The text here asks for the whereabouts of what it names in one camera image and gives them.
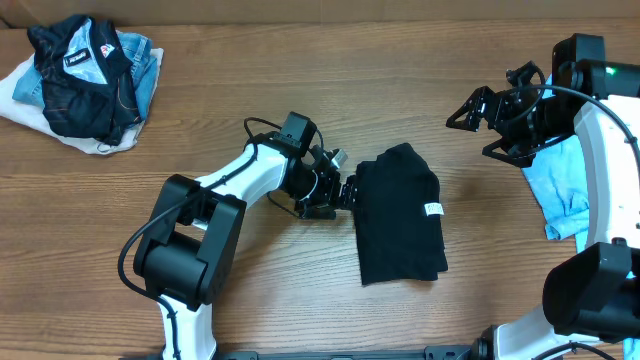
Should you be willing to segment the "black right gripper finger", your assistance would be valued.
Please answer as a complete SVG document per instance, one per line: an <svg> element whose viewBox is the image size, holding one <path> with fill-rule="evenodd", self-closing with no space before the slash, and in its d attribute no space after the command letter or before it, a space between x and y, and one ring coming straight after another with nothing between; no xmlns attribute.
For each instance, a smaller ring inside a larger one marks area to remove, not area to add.
<svg viewBox="0 0 640 360"><path fill-rule="evenodd" d="M518 168L531 167L535 158L529 146L514 144L505 138L486 145L482 154Z"/></svg>
<svg viewBox="0 0 640 360"><path fill-rule="evenodd" d="M495 100L495 92L488 86L473 91L463 105L447 120L448 128L477 132L486 117L489 105Z"/></svg>

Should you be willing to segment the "black t-shirt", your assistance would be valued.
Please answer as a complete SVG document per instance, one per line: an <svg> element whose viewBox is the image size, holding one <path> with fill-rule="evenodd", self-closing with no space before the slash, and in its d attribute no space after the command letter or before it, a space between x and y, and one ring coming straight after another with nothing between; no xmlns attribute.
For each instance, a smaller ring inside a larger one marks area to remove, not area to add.
<svg viewBox="0 0 640 360"><path fill-rule="evenodd" d="M440 183L410 144L361 162L354 184L353 218L364 286L435 281L448 270Z"/></svg>

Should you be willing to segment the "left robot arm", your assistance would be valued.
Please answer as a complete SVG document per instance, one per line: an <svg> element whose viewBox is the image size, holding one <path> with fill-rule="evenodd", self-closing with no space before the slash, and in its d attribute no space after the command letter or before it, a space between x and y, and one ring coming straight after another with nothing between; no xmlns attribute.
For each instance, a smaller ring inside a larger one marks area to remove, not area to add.
<svg viewBox="0 0 640 360"><path fill-rule="evenodd" d="M175 174L163 184L147 223L125 243L120 280L154 301L163 317L159 359L213 359L213 304L231 271L247 210L281 190L299 219L333 219L351 209L355 191L317 125L291 112L268 133L248 133L242 154L196 179Z"/></svg>

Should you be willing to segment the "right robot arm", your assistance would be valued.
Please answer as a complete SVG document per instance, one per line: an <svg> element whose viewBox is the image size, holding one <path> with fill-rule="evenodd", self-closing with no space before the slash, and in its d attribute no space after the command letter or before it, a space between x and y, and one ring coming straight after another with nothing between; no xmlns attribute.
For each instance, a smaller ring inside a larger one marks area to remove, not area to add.
<svg viewBox="0 0 640 360"><path fill-rule="evenodd" d="M639 69L608 61L602 37L576 33L554 46L551 75L533 84L537 73L533 63L508 71L508 89L476 89L446 124L496 131L483 154L519 168L576 138L588 237L581 252L550 271L541 304L487 328L468 349L470 359L559 359L639 336Z"/></svg>

